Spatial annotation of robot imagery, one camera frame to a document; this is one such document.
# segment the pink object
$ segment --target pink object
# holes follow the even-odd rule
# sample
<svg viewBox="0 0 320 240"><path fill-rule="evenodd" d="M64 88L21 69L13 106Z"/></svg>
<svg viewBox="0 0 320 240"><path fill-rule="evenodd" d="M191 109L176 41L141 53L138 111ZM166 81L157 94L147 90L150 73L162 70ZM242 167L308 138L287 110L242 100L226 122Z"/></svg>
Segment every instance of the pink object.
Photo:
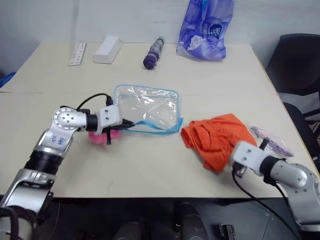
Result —
<svg viewBox="0 0 320 240"><path fill-rule="evenodd" d="M105 133L100 135L95 135L94 132L90 131L88 132L90 140L95 144L105 144L107 142L107 135ZM113 130L110 131L111 139L116 139L120 137L121 132L119 130Z"/></svg>

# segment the desk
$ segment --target desk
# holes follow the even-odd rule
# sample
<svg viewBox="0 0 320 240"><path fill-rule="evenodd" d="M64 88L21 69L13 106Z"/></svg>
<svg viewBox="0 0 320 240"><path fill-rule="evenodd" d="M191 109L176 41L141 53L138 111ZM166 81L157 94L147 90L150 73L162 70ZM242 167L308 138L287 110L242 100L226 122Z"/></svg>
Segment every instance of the desk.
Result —
<svg viewBox="0 0 320 240"><path fill-rule="evenodd" d="M41 44L0 93L0 194L22 168L60 105L77 106L88 96L112 94L119 84L176 90L181 95L183 126L234 113L247 126L280 136L294 151L289 162L317 173L277 92L251 47L231 45L222 61L193 61L166 44L154 70L142 60L149 44L123 44L114 63L96 64L98 44L88 44L80 66L68 67L68 44ZM95 98L92 111L104 105ZM260 198L280 197L274 187L247 171L241 184ZM180 134L125 133L111 146L90 143L77 132L53 186L56 197L247 197L232 181L229 167L220 174L203 168L185 148Z"/></svg>
<svg viewBox="0 0 320 240"><path fill-rule="evenodd" d="M0 94L0 193L3 194L22 168L40 134L60 105L77 106L87 94ZM104 100L86 107L97 110ZM300 163L316 172L295 127L277 95L190 96L181 99L184 126L191 120L234 113L245 124L281 136ZM247 171L241 184L257 197L280 197L274 187ZM221 174L203 168L195 152L185 148L180 134L123 134L111 146L95 145L77 132L62 162L53 192L56 197L210 197L242 198L228 167Z"/></svg>
<svg viewBox="0 0 320 240"><path fill-rule="evenodd" d="M150 45L123 44L112 64L93 62L100 44L90 43L80 66L68 66L73 46L40 44L13 79L0 89L11 93L112 94L119 84L176 90L181 95L276 95L251 46L229 45L222 61L195 61L165 44L153 70L143 66Z"/></svg>

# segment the white wall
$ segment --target white wall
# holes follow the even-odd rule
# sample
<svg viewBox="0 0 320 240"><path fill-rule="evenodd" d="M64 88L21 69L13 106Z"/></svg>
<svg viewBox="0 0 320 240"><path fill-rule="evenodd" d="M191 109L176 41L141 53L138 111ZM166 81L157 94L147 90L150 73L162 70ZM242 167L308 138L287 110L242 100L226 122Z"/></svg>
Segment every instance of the white wall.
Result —
<svg viewBox="0 0 320 240"><path fill-rule="evenodd" d="M189 0L0 0L0 69L16 71L40 42L176 43ZM266 65L279 36L320 34L319 0L235 0L226 44L251 44Z"/></svg>

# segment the white box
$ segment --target white box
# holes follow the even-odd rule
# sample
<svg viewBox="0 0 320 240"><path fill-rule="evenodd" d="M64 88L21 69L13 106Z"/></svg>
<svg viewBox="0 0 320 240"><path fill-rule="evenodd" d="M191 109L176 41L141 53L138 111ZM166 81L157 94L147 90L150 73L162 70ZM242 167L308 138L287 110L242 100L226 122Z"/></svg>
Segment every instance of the white box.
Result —
<svg viewBox="0 0 320 240"><path fill-rule="evenodd" d="M121 41L118 37L107 36L93 56L93 61L98 64L112 64L120 47Z"/></svg>

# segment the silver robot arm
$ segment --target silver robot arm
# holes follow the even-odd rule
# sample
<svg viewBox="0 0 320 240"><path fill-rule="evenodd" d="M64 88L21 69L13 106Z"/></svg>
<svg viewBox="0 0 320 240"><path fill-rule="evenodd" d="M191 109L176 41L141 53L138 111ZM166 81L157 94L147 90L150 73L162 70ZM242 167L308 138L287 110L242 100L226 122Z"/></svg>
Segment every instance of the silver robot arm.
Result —
<svg viewBox="0 0 320 240"><path fill-rule="evenodd" d="M278 182L286 191L288 202L299 228L320 232L319 180L307 167L287 163L268 155L260 148L241 141L234 148L230 161L243 172L247 167L258 176Z"/></svg>
<svg viewBox="0 0 320 240"><path fill-rule="evenodd" d="M18 171L0 202L0 239L14 239L17 234L22 240L35 238L30 219L44 218L53 198L51 188L56 181L56 173L66 157L75 132L86 130L101 134L104 128L118 126L122 121L115 105L101 108L96 114L70 107L56 110L51 127L41 135L29 161ZM13 222L12 215L17 215L18 223Z"/></svg>

